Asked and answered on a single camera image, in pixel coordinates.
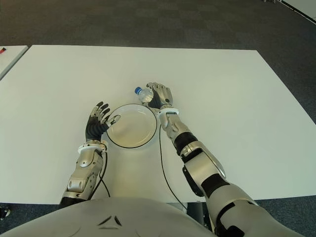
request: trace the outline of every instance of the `plastic water bottle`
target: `plastic water bottle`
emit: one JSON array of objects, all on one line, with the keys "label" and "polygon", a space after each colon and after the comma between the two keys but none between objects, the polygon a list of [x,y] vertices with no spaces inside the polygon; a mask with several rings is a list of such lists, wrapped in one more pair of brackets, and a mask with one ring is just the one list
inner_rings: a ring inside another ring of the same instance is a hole
[{"label": "plastic water bottle", "polygon": [[142,89],[140,87],[137,87],[135,89],[135,93],[136,95],[138,95],[138,99],[143,103],[151,102],[154,97],[153,91],[149,88]]}]

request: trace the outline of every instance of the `blue bottle cap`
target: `blue bottle cap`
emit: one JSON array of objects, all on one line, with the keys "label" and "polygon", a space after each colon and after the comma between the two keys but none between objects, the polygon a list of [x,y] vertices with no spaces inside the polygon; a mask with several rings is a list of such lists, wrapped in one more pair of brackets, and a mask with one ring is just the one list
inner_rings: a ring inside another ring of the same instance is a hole
[{"label": "blue bottle cap", "polygon": [[142,90],[143,90],[142,88],[137,87],[137,88],[135,89],[135,93],[138,95]]}]

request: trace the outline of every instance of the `white plate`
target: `white plate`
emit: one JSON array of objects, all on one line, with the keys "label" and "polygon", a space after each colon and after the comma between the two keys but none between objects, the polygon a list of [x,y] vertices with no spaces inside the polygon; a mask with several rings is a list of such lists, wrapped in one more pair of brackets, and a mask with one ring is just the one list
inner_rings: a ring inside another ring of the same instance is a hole
[{"label": "white plate", "polygon": [[120,115],[119,121],[111,126],[107,134],[112,142],[124,148],[140,147],[154,136],[157,120],[145,106],[128,104],[118,107],[109,118]]}]

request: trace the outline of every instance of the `red object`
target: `red object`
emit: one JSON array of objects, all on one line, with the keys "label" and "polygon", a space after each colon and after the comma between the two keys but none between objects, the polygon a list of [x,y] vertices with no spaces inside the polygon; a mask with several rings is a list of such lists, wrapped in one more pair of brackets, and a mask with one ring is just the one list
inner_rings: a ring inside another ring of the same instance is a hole
[{"label": "red object", "polygon": [[3,47],[3,48],[0,50],[0,54],[3,53],[3,52],[5,52],[5,51],[6,51],[6,48]]}]

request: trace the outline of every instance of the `gray carpet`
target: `gray carpet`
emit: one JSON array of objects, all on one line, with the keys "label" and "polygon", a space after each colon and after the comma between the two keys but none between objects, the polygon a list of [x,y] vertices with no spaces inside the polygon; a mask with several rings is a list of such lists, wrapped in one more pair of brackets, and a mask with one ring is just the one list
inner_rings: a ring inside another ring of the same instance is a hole
[{"label": "gray carpet", "polygon": [[[2,0],[0,43],[256,49],[316,122],[316,26],[278,2]],[[316,236],[316,197],[259,203],[286,226]],[[56,208],[12,207],[0,233]]]}]

